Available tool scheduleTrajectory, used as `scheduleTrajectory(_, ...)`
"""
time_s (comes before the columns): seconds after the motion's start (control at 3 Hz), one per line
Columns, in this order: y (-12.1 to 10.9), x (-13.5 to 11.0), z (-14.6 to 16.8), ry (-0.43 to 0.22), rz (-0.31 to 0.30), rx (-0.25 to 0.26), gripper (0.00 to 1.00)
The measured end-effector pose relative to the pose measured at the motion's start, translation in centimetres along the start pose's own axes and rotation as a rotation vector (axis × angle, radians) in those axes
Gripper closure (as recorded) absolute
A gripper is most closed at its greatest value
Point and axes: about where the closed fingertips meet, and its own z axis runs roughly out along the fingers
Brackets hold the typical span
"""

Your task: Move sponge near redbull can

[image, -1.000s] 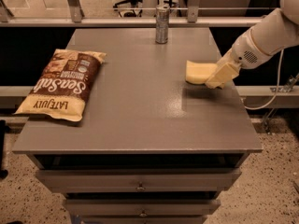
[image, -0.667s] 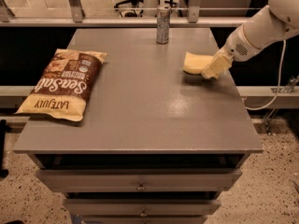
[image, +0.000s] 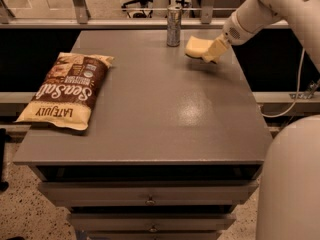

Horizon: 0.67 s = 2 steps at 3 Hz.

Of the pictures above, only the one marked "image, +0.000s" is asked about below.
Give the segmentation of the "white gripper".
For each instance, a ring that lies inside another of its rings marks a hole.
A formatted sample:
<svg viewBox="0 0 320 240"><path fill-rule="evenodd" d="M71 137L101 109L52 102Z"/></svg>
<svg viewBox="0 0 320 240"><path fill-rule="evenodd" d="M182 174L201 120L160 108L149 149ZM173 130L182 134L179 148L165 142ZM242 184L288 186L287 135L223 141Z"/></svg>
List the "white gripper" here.
<svg viewBox="0 0 320 240"><path fill-rule="evenodd" d="M242 45L250 40L256 31L256 22L248 13L238 9L231 14L223 26L223 34L215 38L202 54L206 62L217 63L231 45Z"/></svg>

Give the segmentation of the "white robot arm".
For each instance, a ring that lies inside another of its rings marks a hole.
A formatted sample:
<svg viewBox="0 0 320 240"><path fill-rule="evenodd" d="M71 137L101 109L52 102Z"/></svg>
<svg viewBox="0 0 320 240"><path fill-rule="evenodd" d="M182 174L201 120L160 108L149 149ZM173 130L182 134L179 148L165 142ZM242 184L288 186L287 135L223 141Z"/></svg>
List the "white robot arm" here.
<svg viewBox="0 0 320 240"><path fill-rule="evenodd" d="M230 45L247 42L285 20L304 53L320 66L320 0L246 0L206 48L215 61ZM260 179L256 240L320 240L320 115L286 125L268 148Z"/></svg>

